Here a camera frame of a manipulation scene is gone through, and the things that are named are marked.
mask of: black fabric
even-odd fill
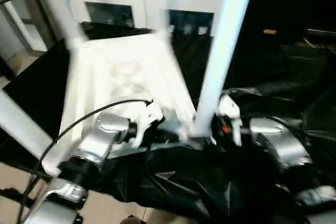
[[[149,32],[104,24],[82,27],[90,39]],[[211,38],[174,33],[172,46],[196,105]],[[268,39],[240,42],[224,92],[231,94],[244,115],[279,116],[305,130],[318,164],[330,170],[336,150],[334,61],[325,49],[281,46]],[[51,137],[59,131],[68,65],[69,53],[60,41],[5,88]],[[1,161],[31,169],[36,160],[6,133],[0,134]],[[274,171],[267,156],[253,146],[218,150],[207,145],[202,152],[176,147],[107,161],[94,190],[204,223],[281,223],[284,219],[296,223],[298,213],[290,197],[274,187]],[[328,174],[329,181],[336,181],[333,173]]]

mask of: black trash bag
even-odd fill
[[[274,171],[262,152],[179,146],[108,160],[93,189],[199,223],[272,223]]]

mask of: white plastic panel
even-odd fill
[[[60,131],[83,115],[106,104],[126,99],[153,99],[166,119],[175,114],[188,131],[195,116],[181,70],[170,45],[158,34],[90,40],[71,50],[67,92]],[[144,103],[121,104],[109,111],[131,120]],[[94,116],[66,134],[46,156],[43,167],[53,169],[69,147],[91,127]]]
[[[136,28],[146,27],[146,12],[144,0],[70,0],[73,11],[75,12],[75,16],[79,22],[91,22],[91,17],[89,15],[85,2],[129,5],[132,8],[134,26]]]
[[[158,0],[145,0],[147,26],[155,27],[154,16],[158,11]],[[167,8],[171,10],[187,10],[191,12],[214,13],[211,35],[214,36],[218,25],[222,0],[167,0]]]

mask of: tiled floor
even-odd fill
[[[28,52],[26,49],[21,50],[15,56],[11,57],[7,64],[13,70],[16,75],[22,73],[26,68],[28,68],[35,60],[38,59],[43,52],[31,51]],[[5,87],[9,81],[6,77],[0,77],[0,89]]]
[[[23,191],[28,178],[28,173],[0,164],[0,189],[14,187]],[[44,183],[39,183],[30,197],[36,197],[43,186]],[[14,224],[18,209],[18,203],[0,196],[0,224]],[[148,224],[196,224],[195,221],[165,211],[144,208],[136,203],[121,203],[109,195],[94,191],[90,191],[89,198],[80,214],[83,216],[85,224],[119,224],[129,215],[137,216]]]

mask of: wall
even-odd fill
[[[23,44],[0,11],[0,56],[8,60],[23,48]]]

